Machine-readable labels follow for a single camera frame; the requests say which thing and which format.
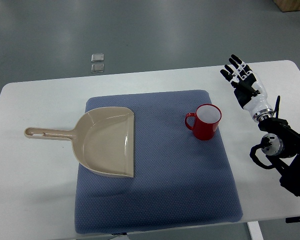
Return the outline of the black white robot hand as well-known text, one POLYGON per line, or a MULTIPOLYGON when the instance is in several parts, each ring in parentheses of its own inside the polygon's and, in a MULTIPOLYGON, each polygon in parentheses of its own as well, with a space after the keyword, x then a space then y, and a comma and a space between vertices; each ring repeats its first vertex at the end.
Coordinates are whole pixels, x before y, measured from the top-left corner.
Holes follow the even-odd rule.
POLYGON ((240 107, 248 111, 257 123, 272 118, 275 111, 267 101, 268 94, 257 74, 234 54, 229 58, 229 63, 220 73, 234 88, 240 107))

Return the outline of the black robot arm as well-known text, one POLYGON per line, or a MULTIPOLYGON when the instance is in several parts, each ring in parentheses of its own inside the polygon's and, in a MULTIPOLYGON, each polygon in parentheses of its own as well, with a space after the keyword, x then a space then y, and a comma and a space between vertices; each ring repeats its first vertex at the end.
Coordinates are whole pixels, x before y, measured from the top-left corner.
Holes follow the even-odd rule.
POLYGON ((258 128, 267 134, 251 148, 249 156, 263 169, 276 169, 281 175, 280 185, 300 197, 300 133, 279 118, 280 100, 278 96, 275 116, 259 118, 258 128))

